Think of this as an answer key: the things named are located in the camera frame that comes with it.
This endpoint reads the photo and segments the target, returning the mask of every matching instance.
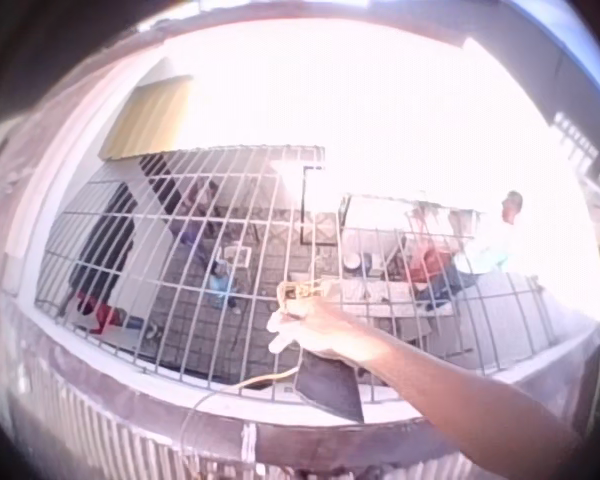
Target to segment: forearm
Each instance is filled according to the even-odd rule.
[[[547,478],[577,435],[518,389],[425,354],[377,330],[345,352],[393,387],[476,464],[507,478]]]

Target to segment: electrical wire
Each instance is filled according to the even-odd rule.
[[[221,388],[220,390],[214,390],[212,392],[207,393],[205,396],[200,398],[193,405],[193,407],[191,407],[189,409],[189,411],[187,412],[187,416],[185,417],[184,422],[182,423],[182,428],[180,429],[180,451],[181,452],[184,451],[184,433],[187,429],[187,425],[189,424],[189,421],[191,420],[191,417],[193,416],[193,414],[198,410],[198,408],[200,408],[200,405],[202,405],[205,401],[209,400],[211,397],[213,397],[214,395],[216,395],[218,393],[224,393],[228,390],[231,390],[232,388],[240,389],[240,388],[247,387],[249,385],[253,385],[255,383],[265,382],[267,380],[271,380],[271,381],[282,380],[283,378],[290,377],[291,375],[297,373],[299,368],[300,368],[300,365],[296,365],[295,367],[290,368],[289,370],[286,370],[281,373],[269,373],[267,375],[259,375],[257,377],[253,377],[253,378],[244,380],[243,382],[236,383],[234,385],[227,385],[226,387]]]

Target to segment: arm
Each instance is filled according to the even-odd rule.
[[[578,436],[518,389],[443,362],[316,299],[289,301],[269,329],[366,368],[393,387],[477,465],[511,479],[548,478]]]

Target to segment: window grate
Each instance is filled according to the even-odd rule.
[[[519,275],[482,275],[449,314],[425,316],[414,300],[435,273],[449,286],[442,267],[481,214],[332,194],[307,171],[327,171],[324,149],[219,147],[106,163],[51,228],[36,304],[114,355],[207,388],[297,364],[298,348],[267,349],[284,280],[331,281],[334,301],[362,321],[485,374],[555,341],[541,292]],[[359,381],[363,401],[397,398],[369,374]],[[261,388],[290,401],[278,387]]]

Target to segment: child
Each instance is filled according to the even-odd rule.
[[[209,277],[209,288],[216,290],[214,304],[216,307],[221,308],[224,297],[231,292],[237,291],[235,287],[229,285],[229,265],[224,260],[214,260],[211,265],[211,276]],[[236,299],[229,297],[227,305],[235,315],[240,315],[240,309],[236,305]]]

